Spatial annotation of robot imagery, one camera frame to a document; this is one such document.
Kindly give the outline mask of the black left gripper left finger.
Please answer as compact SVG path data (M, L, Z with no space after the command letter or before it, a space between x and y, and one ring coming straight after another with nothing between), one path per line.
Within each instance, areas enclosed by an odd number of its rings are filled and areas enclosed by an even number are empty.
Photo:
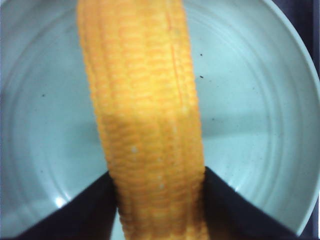
M17 240L110 240L116 196L108 172L72 201L16 237Z

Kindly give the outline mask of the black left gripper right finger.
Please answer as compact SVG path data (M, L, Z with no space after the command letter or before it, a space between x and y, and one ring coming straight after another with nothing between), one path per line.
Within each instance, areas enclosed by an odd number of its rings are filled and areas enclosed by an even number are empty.
M204 214L212 240L298 240L296 233L251 204L209 167L203 182Z

